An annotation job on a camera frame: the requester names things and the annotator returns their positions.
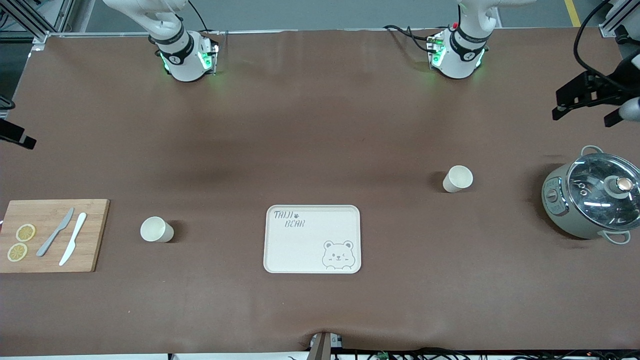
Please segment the white tray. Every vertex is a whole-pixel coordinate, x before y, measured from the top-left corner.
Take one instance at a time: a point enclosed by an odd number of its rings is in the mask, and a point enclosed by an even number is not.
[[[267,210],[268,272],[354,274],[360,260],[360,211],[355,206],[274,205]]]

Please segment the white cup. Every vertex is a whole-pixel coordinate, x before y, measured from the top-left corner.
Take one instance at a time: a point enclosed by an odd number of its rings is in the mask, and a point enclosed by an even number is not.
[[[150,217],[142,223],[140,236],[152,243],[166,243],[173,238],[173,228],[160,217]]]
[[[444,181],[442,181],[442,186],[444,190],[455,193],[468,188],[473,182],[474,175],[471,174],[471,170],[462,165],[456,165],[449,170]]]

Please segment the butter knife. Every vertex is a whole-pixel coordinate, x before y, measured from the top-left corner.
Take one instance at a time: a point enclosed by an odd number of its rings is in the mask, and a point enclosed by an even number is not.
[[[85,219],[86,213],[80,213],[80,215],[78,215],[78,220],[76,220],[76,228],[74,229],[74,233],[71,235],[71,240],[69,240],[69,245],[67,245],[65,254],[62,255],[62,259],[60,259],[60,263],[58,264],[59,266],[64,265],[76,249],[76,238],[78,236],[78,233],[80,232],[80,229],[82,229],[82,225],[84,224]]]
[[[65,218],[62,219],[62,221],[60,222],[60,225],[58,225],[58,228],[53,232],[53,234],[51,234],[49,239],[47,239],[47,241],[45,241],[45,243],[42,244],[42,246],[38,249],[38,252],[36,252],[36,256],[43,256],[47,252],[47,250],[49,250],[49,247],[51,246],[53,239],[56,238],[56,236],[60,231],[62,231],[64,228],[67,227],[67,225],[69,225],[69,222],[71,221],[71,216],[73,216],[73,214],[74,214],[74,209],[70,208]]]

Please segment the knife blade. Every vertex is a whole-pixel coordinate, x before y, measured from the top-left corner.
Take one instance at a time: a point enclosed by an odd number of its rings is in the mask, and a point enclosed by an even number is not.
[[[59,266],[64,265],[71,254],[73,254],[76,249],[76,238],[78,233],[80,233],[80,229],[82,229],[82,225],[84,224],[84,220],[86,219],[86,213],[80,213],[78,215],[78,220],[76,220],[76,227],[74,228],[74,233],[71,235],[71,240],[69,240],[69,245],[67,245],[67,249],[65,250],[64,255],[62,255],[62,259],[60,259]]]
[[[65,215],[65,217],[60,222],[60,225],[58,225],[58,227],[53,231],[53,234],[51,234],[51,236],[47,239],[47,241],[45,241],[45,243],[42,244],[42,246],[38,249],[36,256],[43,256],[47,252],[47,250],[49,250],[49,247],[51,246],[53,239],[56,238],[56,236],[60,231],[62,231],[64,228],[67,227],[67,225],[69,225],[69,222],[71,221],[71,217],[73,216],[73,214],[74,214],[74,208],[70,208],[67,215]]]

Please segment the lemon slice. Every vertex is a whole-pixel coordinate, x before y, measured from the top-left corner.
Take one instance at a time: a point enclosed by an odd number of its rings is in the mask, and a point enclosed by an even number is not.
[[[9,248],[9,251],[6,253],[6,257],[12,263],[14,263],[16,261],[20,261],[20,260],[24,259],[25,256],[27,256],[27,250],[28,249],[29,248],[27,248],[26,244],[15,243]]]
[[[36,227],[31,224],[24,224],[20,226],[18,231],[15,232],[15,238],[18,241],[29,241],[33,239],[36,234]]]

